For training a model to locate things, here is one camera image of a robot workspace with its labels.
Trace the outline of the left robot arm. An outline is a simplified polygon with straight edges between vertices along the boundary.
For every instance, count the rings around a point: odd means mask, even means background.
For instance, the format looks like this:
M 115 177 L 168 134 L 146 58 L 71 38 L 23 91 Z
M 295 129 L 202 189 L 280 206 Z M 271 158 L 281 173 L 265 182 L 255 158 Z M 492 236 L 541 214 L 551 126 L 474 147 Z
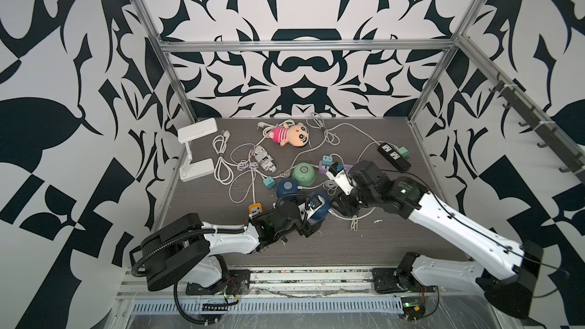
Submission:
M 292 193 L 242 225 L 211 224 L 189 213 L 143 240 L 142 256 L 131 261 L 131 274 L 146 278 L 151 292 L 185 282 L 190 293 L 213 295 L 231 278 L 224 255 L 260 253 L 292 232 L 309 237 L 330 208 L 322 193 Z

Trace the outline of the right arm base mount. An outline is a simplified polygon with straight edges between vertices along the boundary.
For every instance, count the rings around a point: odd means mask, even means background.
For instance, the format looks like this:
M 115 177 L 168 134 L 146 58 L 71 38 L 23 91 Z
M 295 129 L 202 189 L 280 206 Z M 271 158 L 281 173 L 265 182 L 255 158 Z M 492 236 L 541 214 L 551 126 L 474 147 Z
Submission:
M 424 286 L 407 271 L 398 268 L 373 268 L 373 288 L 378 294 L 403 292 L 435 292 L 432 286 Z

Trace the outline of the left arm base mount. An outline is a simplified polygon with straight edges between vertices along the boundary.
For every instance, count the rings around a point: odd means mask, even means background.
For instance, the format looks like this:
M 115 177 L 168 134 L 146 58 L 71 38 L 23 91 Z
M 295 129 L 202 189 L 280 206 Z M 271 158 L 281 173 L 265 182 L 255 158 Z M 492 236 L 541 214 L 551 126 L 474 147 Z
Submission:
M 188 283 L 186 295 L 216 295 L 225 293 L 227 295 L 239 295 L 246 293 L 249 289 L 251 279 L 250 270 L 232 270 L 214 283 L 212 286 L 203 287 L 197 283 Z

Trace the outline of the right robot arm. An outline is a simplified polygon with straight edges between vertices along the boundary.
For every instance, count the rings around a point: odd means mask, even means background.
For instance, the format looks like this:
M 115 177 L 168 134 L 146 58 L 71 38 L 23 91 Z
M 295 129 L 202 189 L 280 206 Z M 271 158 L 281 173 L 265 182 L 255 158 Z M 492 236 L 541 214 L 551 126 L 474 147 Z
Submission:
M 482 295 L 499 311 L 528 318 L 544 254 L 539 245 L 498 235 L 448 206 L 425 184 L 404 176 L 391 179 L 371 161 L 350 170 L 335 162 L 327 177 L 341 189 L 339 197 L 349 207 L 396 214 L 432 231 L 470 258 L 464 262 L 412 254 L 402 261 L 408 277 L 422 286 Z

